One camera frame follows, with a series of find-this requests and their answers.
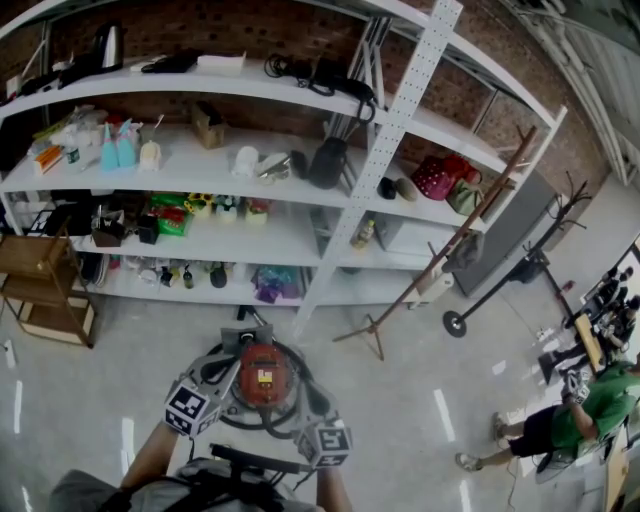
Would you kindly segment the person's left forearm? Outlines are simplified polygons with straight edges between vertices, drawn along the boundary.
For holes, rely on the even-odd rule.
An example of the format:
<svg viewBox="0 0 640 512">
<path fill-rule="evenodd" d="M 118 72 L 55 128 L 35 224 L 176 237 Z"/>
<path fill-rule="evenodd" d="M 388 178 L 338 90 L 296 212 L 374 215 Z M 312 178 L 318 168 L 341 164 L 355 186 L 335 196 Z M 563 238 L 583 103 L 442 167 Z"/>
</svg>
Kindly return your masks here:
<svg viewBox="0 0 640 512">
<path fill-rule="evenodd" d="M 137 488 L 165 476 L 178 438 L 177 431 L 160 422 L 137 453 L 120 488 Z"/>
</svg>

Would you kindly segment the person's black chest harness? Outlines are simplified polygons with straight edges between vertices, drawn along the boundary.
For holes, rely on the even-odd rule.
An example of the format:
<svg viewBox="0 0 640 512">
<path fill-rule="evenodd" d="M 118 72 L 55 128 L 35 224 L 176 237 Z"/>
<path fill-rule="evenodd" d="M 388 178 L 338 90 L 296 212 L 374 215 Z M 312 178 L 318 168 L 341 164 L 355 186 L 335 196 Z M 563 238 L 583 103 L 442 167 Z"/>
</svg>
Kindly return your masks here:
<svg viewBox="0 0 640 512">
<path fill-rule="evenodd" d="M 175 475 L 122 490 L 97 512 L 319 512 L 279 486 L 298 463 L 212 444 L 210 459 L 196 458 Z"/>
</svg>

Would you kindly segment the white metal shelving unit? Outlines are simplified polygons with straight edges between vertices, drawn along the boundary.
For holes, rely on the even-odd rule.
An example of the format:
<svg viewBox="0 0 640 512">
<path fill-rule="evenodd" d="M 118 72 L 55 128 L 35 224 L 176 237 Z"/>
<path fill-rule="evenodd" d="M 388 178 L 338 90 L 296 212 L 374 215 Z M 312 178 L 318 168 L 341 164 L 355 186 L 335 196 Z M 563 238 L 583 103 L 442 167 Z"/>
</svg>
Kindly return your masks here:
<svg viewBox="0 0 640 512">
<path fill-rule="evenodd" d="M 368 246 L 350 241 L 376 213 L 440 223 L 456 231 L 468 216 L 445 200 L 378 195 L 383 177 L 407 178 L 426 156 L 458 155 L 480 171 L 485 195 L 532 126 L 536 138 L 470 231 L 487 232 L 556 135 L 563 113 L 545 108 L 516 78 L 458 34 L 463 7 L 435 0 L 43 0 L 0 27 L 0 60 L 16 51 L 29 23 L 42 32 L 35 78 L 19 75 L 0 94 L 0 207 L 18 236 L 53 237 L 62 224 L 89 294 L 212 304 L 291 306 L 299 334 L 319 306 L 392 304 L 433 256 L 387 252 L 376 231 Z M 101 73 L 97 29 L 119 21 L 123 67 Z M 202 54 L 246 53 L 240 75 L 199 72 Z M 224 145 L 207 150 L 191 124 L 205 101 L 226 121 Z M 136 164 L 101 169 L 104 125 L 116 144 L 121 125 L 138 132 Z M 312 185 L 308 170 L 329 137 L 347 145 L 336 187 Z M 157 172 L 138 170 L 141 146 L 161 147 Z M 58 145 L 45 175 L 33 159 Z M 290 155 L 286 180 L 236 177 L 238 150 L 259 162 Z M 183 237 L 139 241 L 136 222 L 153 193 L 240 197 L 235 221 L 192 215 Z M 272 201 L 264 225 L 245 221 L 245 200 Z M 92 220 L 124 211 L 120 247 L 97 247 Z M 225 288 L 209 279 L 224 265 Z M 186 289 L 186 264 L 194 288 Z M 296 267 L 303 295 L 275 304 L 255 298 L 259 265 Z"/>
</svg>

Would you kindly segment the person's right forearm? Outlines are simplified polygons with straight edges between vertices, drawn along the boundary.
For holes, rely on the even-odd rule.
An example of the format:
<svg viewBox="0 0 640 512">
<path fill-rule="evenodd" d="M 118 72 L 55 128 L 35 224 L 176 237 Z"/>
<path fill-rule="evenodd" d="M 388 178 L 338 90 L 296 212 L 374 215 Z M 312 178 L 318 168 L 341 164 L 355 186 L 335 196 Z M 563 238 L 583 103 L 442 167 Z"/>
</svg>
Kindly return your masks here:
<svg viewBox="0 0 640 512">
<path fill-rule="evenodd" d="M 341 472 L 337 467 L 316 471 L 316 505 L 325 512 L 353 512 Z"/>
</svg>

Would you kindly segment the dark brown open box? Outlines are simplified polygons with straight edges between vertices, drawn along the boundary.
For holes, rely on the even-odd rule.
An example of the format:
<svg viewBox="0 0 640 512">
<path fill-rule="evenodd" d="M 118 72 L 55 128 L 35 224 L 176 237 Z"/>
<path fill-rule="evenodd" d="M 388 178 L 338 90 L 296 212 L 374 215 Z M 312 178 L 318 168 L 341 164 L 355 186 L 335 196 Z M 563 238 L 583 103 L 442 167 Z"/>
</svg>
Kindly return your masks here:
<svg viewBox="0 0 640 512">
<path fill-rule="evenodd" d="M 126 235 L 124 211 L 101 212 L 92 220 L 92 240 L 97 247 L 120 247 Z"/>
</svg>

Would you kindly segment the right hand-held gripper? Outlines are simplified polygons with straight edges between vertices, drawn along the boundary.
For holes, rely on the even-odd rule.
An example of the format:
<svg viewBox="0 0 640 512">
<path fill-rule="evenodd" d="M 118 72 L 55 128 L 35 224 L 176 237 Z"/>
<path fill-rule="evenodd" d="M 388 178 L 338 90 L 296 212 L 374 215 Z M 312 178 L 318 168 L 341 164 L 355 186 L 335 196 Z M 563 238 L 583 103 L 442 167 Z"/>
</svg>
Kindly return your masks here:
<svg viewBox="0 0 640 512">
<path fill-rule="evenodd" d="M 313 469 L 342 465 L 352 449 L 335 397 L 317 383 L 303 383 L 298 394 L 297 449 Z"/>
</svg>

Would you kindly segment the brown wooden coat rack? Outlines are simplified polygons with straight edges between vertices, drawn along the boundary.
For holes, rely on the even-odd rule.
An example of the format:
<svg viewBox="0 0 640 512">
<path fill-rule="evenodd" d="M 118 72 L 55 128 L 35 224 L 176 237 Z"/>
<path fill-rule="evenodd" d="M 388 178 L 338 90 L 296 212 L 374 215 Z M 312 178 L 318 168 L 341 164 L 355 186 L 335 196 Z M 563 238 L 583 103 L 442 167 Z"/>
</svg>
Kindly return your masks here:
<svg viewBox="0 0 640 512">
<path fill-rule="evenodd" d="M 385 360 L 384 350 L 380 337 L 380 328 L 382 324 L 394 313 L 401 305 L 404 304 L 407 297 L 417 289 L 418 285 L 431 273 L 431 271 L 441 262 L 441 260 L 447 256 L 452 249 L 469 233 L 474 222 L 484 214 L 490 204 L 495 200 L 498 193 L 507 188 L 510 176 L 516 166 L 520 163 L 523 156 L 531 146 L 532 142 L 536 138 L 538 129 L 532 126 L 529 131 L 521 136 L 521 143 L 513 154 L 511 159 L 506 165 L 504 171 L 500 174 L 499 178 L 489 188 L 485 198 L 481 201 L 479 206 L 476 206 L 472 213 L 467 217 L 467 220 L 463 225 L 457 229 L 454 235 L 446 243 L 445 247 L 441 249 L 429 262 L 426 268 L 411 282 L 411 284 L 401 293 L 401 295 L 381 314 L 377 319 L 373 319 L 370 314 L 365 316 L 367 324 L 365 327 L 352 331 L 348 334 L 338 336 L 332 340 L 333 343 L 343 342 L 345 340 L 355 338 L 361 335 L 372 335 L 375 339 L 377 351 L 376 355 L 381 360 Z"/>
</svg>

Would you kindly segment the white trash bin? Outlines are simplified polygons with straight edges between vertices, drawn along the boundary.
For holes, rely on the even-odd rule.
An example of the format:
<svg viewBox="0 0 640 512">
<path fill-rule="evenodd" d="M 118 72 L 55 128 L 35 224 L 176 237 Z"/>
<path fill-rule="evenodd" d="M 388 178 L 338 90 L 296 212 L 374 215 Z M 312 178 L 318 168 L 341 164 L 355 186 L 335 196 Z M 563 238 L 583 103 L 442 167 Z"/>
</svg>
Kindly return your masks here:
<svg viewBox="0 0 640 512">
<path fill-rule="evenodd" d="M 413 309 L 423 304 L 433 303 L 452 288 L 454 283 L 454 277 L 450 273 L 430 275 L 416 286 L 410 294 L 407 304 L 410 309 Z"/>
</svg>

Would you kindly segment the red dotted bag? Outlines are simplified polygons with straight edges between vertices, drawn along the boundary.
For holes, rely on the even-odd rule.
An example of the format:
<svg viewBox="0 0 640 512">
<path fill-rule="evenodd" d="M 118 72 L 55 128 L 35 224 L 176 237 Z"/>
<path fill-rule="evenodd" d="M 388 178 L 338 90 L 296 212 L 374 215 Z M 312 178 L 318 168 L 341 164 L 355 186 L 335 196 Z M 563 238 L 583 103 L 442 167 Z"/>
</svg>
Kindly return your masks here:
<svg viewBox="0 0 640 512">
<path fill-rule="evenodd" d="M 477 185 L 481 182 L 482 175 L 458 155 L 444 158 L 426 156 L 410 175 L 410 180 L 426 198 L 443 201 L 460 180 Z"/>
</svg>

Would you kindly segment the white flat box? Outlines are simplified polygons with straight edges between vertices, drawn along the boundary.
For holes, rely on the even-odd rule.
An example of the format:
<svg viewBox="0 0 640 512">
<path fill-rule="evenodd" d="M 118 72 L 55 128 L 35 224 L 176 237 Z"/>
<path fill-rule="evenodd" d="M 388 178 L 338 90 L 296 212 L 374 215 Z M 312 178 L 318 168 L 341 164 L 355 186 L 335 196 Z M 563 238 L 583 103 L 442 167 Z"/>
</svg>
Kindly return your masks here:
<svg viewBox="0 0 640 512">
<path fill-rule="evenodd" d="M 235 54 L 202 54 L 197 58 L 196 68 L 199 72 L 205 74 L 234 77 L 241 74 L 245 60 L 245 52 Z"/>
</svg>

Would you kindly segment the red vacuum cleaner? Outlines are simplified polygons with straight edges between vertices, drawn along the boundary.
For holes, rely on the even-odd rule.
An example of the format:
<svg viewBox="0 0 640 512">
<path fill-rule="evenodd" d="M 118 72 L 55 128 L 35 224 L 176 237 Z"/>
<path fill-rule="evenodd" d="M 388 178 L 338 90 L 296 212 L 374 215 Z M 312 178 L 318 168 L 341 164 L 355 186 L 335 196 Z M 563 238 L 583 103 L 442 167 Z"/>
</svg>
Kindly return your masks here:
<svg viewBox="0 0 640 512">
<path fill-rule="evenodd" d="M 279 342 L 273 326 L 255 307 L 238 307 L 237 319 L 254 327 L 221 330 L 221 341 L 206 355 L 228 354 L 240 369 L 219 420 L 244 431 L 265 431 L 286 440 L 297 434 L 297 399 L 303 383 L 317 383 L 303 355 Z"/>
</svg>

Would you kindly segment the green snack bag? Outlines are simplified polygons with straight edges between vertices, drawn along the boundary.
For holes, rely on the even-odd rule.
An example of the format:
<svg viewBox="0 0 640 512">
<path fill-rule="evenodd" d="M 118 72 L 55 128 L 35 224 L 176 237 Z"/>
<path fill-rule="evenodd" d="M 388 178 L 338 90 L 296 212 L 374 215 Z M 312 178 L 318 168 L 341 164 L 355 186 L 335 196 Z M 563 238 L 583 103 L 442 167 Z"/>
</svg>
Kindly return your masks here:
<svg viewBox="0 0 640 512">
<path fill-rule="evenodd" d="M 180 193 L 153 193 L 148 214 L 157 219 L 160 234 L 183 237 L 192 218 L 188 196 Z"/>
</svg>

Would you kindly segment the grey refrigerator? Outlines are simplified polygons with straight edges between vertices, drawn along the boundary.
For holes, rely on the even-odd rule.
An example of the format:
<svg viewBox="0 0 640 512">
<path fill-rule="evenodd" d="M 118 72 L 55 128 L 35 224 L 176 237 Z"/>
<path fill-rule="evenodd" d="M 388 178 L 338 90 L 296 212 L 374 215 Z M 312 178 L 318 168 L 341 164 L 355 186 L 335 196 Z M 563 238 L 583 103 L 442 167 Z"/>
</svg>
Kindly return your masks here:
<svg viewBox="0 0 640 512">
<path fill-rule="evenodd" d="M 534 170 L 501 216 L 487 231 L 478 262 L 454 274 L 455 290 L 479 299 L 496 285 L 552 225 L 556 191 Z"/>
</svg>

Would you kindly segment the black square box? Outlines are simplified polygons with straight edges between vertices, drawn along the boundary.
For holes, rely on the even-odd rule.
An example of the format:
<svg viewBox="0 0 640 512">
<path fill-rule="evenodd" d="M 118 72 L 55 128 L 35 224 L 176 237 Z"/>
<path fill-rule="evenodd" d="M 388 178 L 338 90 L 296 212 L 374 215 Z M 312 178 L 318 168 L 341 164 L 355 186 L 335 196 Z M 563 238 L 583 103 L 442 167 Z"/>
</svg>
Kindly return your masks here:
<svg viewBox="0 0 640 512">
<path fill-rule="evenodd" d="M 155 245 L 159 237 L 158 219 L 152 215 L 141 215 L 136 222 L 139 241 L 147 245 Z"/>
</svg>

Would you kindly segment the white microwave oven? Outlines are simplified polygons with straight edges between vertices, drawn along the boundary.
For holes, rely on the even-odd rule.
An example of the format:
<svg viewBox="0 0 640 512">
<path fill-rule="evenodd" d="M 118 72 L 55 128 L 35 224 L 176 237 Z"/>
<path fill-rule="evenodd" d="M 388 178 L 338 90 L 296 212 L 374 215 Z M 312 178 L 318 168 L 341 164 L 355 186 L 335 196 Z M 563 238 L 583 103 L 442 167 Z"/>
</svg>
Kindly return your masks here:
<svg viewBox="0 0 640 512">
<path fill-rule="evenodd" d="M 384 213 L 376 213 L 374 223 L 385 251 L 415 256 L 437 254 L 456 232 L 448 225 Z"/>
</svg>

